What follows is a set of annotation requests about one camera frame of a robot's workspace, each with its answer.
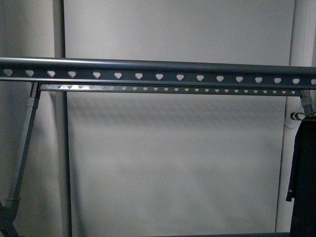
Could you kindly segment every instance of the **heart-shaped hole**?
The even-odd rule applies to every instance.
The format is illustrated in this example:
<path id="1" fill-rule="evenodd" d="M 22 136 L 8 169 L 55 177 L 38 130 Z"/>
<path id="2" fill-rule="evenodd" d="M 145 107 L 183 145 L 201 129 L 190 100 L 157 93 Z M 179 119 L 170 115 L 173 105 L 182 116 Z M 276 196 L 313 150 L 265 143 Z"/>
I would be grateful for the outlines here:
<path id="1" fill-rule="evenodd" d="M 204 79 L 204 76 L 203 75 L 197 75 L 197 80 L 198 81 L 203 81 Z"/>
<path id="2" fill-rule="evenodd" d="M 6 74 L 8 77 L 13 74 L 13 71 L 11 69 L 4 69 L 4 74 Z"/>
<path id="3" fill-rule="evenodd" d="M 255 80 L 256 80 L 256 82 L 259 84 L 259 83 L 261 83 L 262 81 L 263 81 L 263 79 L 262 78 L 255 78 Z"/>
<path id="4" fill-rule="evenodd" d="M 76 76 L 76 72 L 74 71 L 69 71 L 68 72 L 68 75 L 71 77 L 71 78 L 74 78 Z"/>
<path id="5" fill-rule="evenodd" d="M 161 80 L 163 78 L 163 74 L 161 74 L 161 73 L 156 74 L 156 78 L 158 80 Z"/>
<path id="6" fill-rule="evenodd" d="M 300 80 L 298 78 L 294 78 L 292 81 L 294 85 L 297 85 L 298 83 L 300 83 Z"/>
<path id="7" fill-rule="evenodd" d="M 236 81 L 238 81 L 239 83 L 241 83 L 243 80 L 243 77 L 236 77 Z"/>
<path id="8" fill-rule="evenodd" d="M 28 75 L 29 77 L 32 77 L 34 75 L 34 71 L 33 70 L 26 70 L 25 71 L 26 75 Z"/>
<path id="9" fill-rule="evenodd" d="M 114 73 L 114 77 L 120 79 L 122 77 L 122 73 Z"/>
<path id="10" fill-rule="evenodd" d="M 47 71 L 47 74 L 48 74 L 51 78 L 53 78 L 53 77 L 56 75 L 55 71 Z"/>
<path id="11" fill-rule="evenodd" d="M 100 72 L 94 72 L 92 73 L 93 76 L 96 78 L 96 79 L 99 79 L 99 77 L 101 76 L 101 73 Z"/>
<path id="12" fill-rule="evenodd" d="M 223 76 L 217 76 L 216 79 L 217 79 L 218 82 L 222 82 L 224 80 L 224 77 Z"/>
<path id="13" fill-rule="evenodd" d="M 182 81 L 183 78 L 184 78 L 184 75 L 182 75 L 182 74 L 178 74 L 178 75 L 177 75 L 177 79 L 178 79 L 179 81 Z"/>
<path id="14" fill-rule="evenodd" d="M 275 84 L 279 84 L 282 81 L 281 78 L 275 78 Z"/>
<path id="15" fill-rule="evenodd" d="M 137 79 L 140 80 L 143 77 L 143 74 L 142 73 L 136 73 L 135 76 L 136 76 Z"/>

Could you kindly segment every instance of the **metal bar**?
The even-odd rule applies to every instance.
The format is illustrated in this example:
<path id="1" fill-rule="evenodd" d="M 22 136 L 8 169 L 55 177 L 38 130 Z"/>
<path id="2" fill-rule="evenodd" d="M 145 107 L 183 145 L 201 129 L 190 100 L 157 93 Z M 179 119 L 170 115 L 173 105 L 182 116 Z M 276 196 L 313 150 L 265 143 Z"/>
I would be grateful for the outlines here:
<path id="1" fill-rule="evenodd" d="M 0 58 L 0 80 L 41 81 L 61 85 L 305 90 L 316 89 L 316 68 L 127 60 Z"/>
<path id="2" fill-rule="evenodd" d="M 56 124 L 59 156 L 59 187 L 63 236 L 72 236 L 71 186 L 68 139 L 67 93 L 56 93 Z"/>
<path id="3" fill-rule="evenodd" d="M 128 92 L 128 93 L 167 93 L 167 94 L 214 94 L 214 95 L 262 95 L 262 96 L 301 96 L 300 90 L 265 90 L 265 89 L 224 89 L 203 87 L 172 86 L 110 86 L 110 85 L 69 85 L 42 84 L 42 91 L 67 92 Z"/>
<path id="4" fill-rule="evenodd" d="M 14 176 L 10 186 L 10 192 L 8 198 L 5 200 L 5 208 L 7 208 L 15 219 L 18 205 L 20 201 L 20 190 L 22 185 L 24 168 L 27 160 L 27 154 L 30 146 L 31 134 L 35 120 L 36 110 L 38 108 L 40 99 L 40 84 L 34 82 L 32 84 L 32 90 L 30 98 L 27 102 L 27 112 L 25 123 L 22 131 L 21 142 L 18 152 L 18 159 L 14 171 Z"/>

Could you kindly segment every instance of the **metal frame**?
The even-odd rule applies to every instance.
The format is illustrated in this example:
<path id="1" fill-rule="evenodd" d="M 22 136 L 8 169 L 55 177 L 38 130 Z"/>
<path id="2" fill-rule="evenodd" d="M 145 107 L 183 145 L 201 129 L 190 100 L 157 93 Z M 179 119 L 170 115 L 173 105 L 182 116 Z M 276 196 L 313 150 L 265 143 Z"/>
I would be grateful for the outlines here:
<path id="1" fill-rule="evenodd" d="M 305 112 L 310 113 L 313 107 L 309 90 L 316 89 L 316 68 L 96 59 L 0 58 L 0 81 L 32 83 L 9 198 L 5 207 L 0 203 L 2 233 L 5 237 L 18 237 L 12 223 L 20 200 L 23 172 L 41 91 L 300 96 Z M 289 233 L 236 236 L 288 235 Z"/>

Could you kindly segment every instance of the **metal rod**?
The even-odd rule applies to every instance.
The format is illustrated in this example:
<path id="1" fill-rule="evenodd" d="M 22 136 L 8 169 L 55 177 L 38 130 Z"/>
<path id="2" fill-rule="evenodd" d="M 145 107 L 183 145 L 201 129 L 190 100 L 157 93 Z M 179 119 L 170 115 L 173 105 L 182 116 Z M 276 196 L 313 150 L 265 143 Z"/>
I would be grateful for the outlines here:
<path id="1" fill-rule="evenodd" d="M 25 123 L 23 126 L 21 142 L 18 152 L 18 158 L 16 167 L 14 170 L 14 176 L 10 186 L 9 196 L 5 200 L 5 207 L 12 212 L 13 218 L 15 218 L 19 200 L 20 200 L 20 190 L 23 180 L 23 173 L 26 165 L 27 155 L 30 146 L 31 134 L 35 120 L 36 110 L 39 105 L 40 99 L 40 84 L 35 82 L 32 84 L 31 95 L 27 103 L 27 112 Z"/>
<path id="2" fill-rule="evenodd" d="M 1 67 L 14 68 L 73 68 L 105 70 L 141 70 L 166 72 L 210 72 L 210 73 L 243 73 L 243 74 L 278 74 L 278 75 L 316 75 L 314 67 L 289 67 L 271 65 L 165 62 L 137 60 L 101 60 L 73 58 L 6 58 L 0 57 Z"/>

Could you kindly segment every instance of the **white wall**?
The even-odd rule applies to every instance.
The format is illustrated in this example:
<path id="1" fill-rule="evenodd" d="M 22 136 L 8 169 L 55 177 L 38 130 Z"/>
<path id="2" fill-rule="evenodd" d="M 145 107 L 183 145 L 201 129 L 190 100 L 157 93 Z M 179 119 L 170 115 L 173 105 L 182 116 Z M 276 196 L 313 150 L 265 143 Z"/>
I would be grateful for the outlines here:
<path id="1" fill-rule="evenodd" d="M 293 9 L 68 0 L 66 56 L 288 65 Z M 74 236 L 275 231 L 285 98 L 69 93 L 68 105 Z"/>
<path id="2" fill-rule="evenodd" d="M 4 0 L 0 17 L 4 47 L 1 56 L 54 57 L 53 1 Z M 2 82 L 1 90 L 1 189 L 8 195 L 26 111 L 29 83 Z M 34 125 L 28 161 L 15 220 L 20 235 L 61 236 L 58 156 L 51 97 L 43 93 Z"/>

